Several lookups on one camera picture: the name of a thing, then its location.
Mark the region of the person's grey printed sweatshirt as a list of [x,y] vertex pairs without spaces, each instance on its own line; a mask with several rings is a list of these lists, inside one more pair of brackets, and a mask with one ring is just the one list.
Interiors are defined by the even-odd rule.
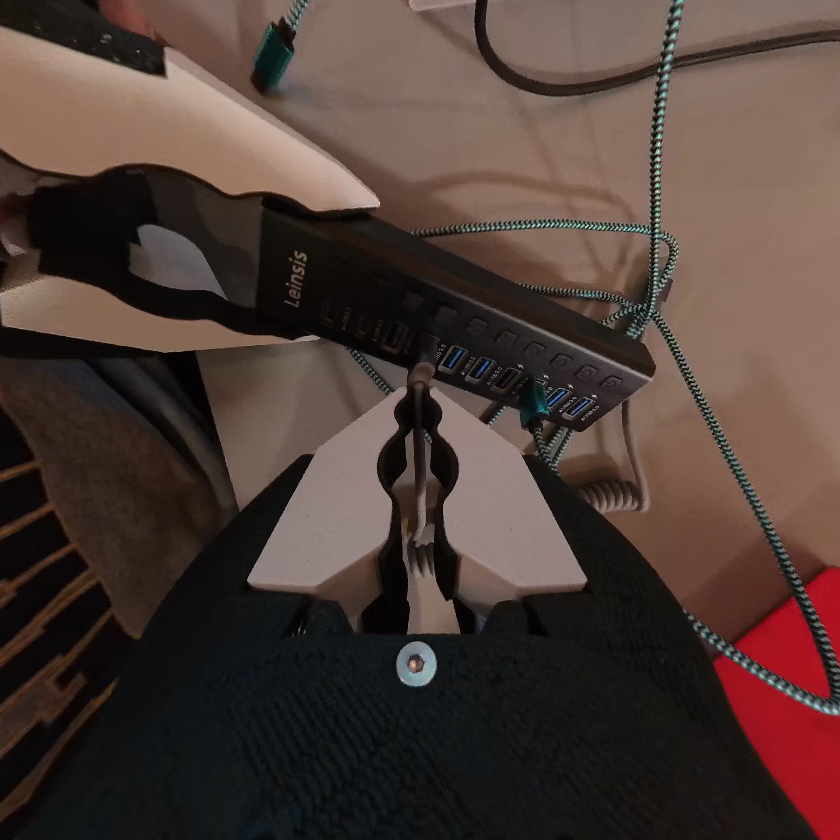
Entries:
[[238,512],[195,352],[2,358],[2,838]]

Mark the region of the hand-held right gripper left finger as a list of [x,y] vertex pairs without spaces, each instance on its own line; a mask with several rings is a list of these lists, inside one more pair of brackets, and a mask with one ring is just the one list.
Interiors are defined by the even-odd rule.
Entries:
[[388,490],[406,490],[413,475],[395,416],[406,395],[399,388],[317,449],[248,575],[251,587],[336,602],[361,621],[382,593],[376,559],[391,532]]

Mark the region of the black multiport usb hub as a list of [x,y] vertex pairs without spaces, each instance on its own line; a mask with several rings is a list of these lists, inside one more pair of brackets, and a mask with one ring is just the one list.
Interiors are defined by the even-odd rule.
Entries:
[[404,369],[435,340],[434,378],[488,401],[517,406],[541,383],[574,431],[655,374],[643,343],[367,213],[265,205],[256,288],[267,320]]

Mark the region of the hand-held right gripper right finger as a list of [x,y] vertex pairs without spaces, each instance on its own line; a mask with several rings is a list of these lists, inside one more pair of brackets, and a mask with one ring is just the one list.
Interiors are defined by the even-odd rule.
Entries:
[[499,602],[581,592],[586,575],[519,449],[438,388],[429,395],[457,462],[442,506],[455,597],[487,616]]

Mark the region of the red plastic bin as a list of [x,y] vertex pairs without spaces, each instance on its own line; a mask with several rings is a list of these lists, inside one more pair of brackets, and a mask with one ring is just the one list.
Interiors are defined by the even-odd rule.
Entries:
[[[820,694],[826,679],[792,599],[738,642],[765,667]],[[725,658],[715,664],[732,708],[762,761],[818,837],[839,838],[839,722],[765,686]]]

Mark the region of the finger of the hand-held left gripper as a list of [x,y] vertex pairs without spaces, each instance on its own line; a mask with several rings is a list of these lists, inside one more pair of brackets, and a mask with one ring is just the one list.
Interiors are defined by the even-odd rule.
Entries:
[[257,310],[262,198],[195,177],[3,177],[2,325],[153,352],[313,341]]
[[2,152],[37,172],[121,165],[184,172],[231,196],[273,194],[317,214],[378,197],[342,163],[177,50],[153,76],[2,27]]

